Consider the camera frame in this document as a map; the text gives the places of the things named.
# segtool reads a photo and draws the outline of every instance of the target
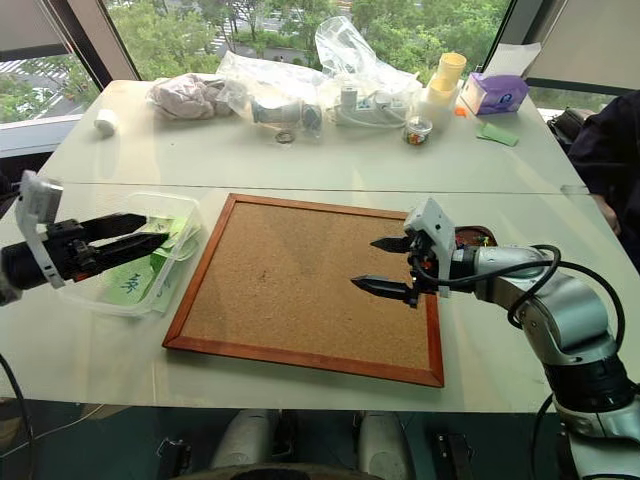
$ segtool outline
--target plastic bag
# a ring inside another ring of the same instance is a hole
[[[322,112],[316,89],[326,80],[321,72],[227,51],[217,73],[226,78],[218,98],[241,117],[272,128],[320,135]]]
[[[220,101],[225,79],[220,75],[186,73],[157,80],[147,93],[156,111],[170,119],[205,119],[227,116],[231,109]]]
[[[330,80],[320,92],[322,105],[340,125],[397,128],[415,92],[417,74],[381,61],[346,17],[333,17],[318,27],[316,47]]]

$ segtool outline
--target glass window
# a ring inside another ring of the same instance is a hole
[[[0,123],[83,113],[97,96],[73,54],[0,63]]]
[[[531,87],[529,96],[538,108],[564,110],[567,107],[584,108],[598,113],[611,100],[613,95],[599,93],[576,92],[572,90],[558,90],[555,88]]]
[[[440,55],[484,62],[509,0],[103,0],[140,76],[214,72],[227,50],[321,68],[315,31],[350,17],[378,57],[426,82]]]

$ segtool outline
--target purple tissue box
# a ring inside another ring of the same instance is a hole
[[[460,96],[474,114],[488,115],[517,111],[528,92],[529,85],[517,75],[472,73]]]

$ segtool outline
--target white bracket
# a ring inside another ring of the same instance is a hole
[[[38,177],[35,172],[25,170],[20,182],[20,197],[16,204],[16,222],[22,232],[33,258],[44,278],[53,288],[64,286],[64,280],[54,265],[49,252],[42,243],[42,235],[37,231],[39,223],[55,222],[62,186],[53,180]]]
[[[456,227],[433,198],[414,208],[404,221],[404,231],[425,232],[433,240],[431,249],[438,259],[438,278],[449,280],[451,257],[456,249]],[[442,297],[449,296],[449,287],[439,287]]]

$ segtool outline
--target person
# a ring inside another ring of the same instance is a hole
[[[640,91],[587,118],[568,155],[640,272]]]

